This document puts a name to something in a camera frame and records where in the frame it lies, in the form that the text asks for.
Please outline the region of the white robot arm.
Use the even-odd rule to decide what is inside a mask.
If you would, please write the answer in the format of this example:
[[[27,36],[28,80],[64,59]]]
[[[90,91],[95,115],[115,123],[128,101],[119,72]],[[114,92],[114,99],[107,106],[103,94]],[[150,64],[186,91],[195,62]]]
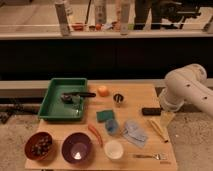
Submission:
[[[177,112],[185,101],[213,118],[213,90],[204,85],[207,72],[200,64],[190,64],[168,72],[165,88],[159,94],[164,111]]]

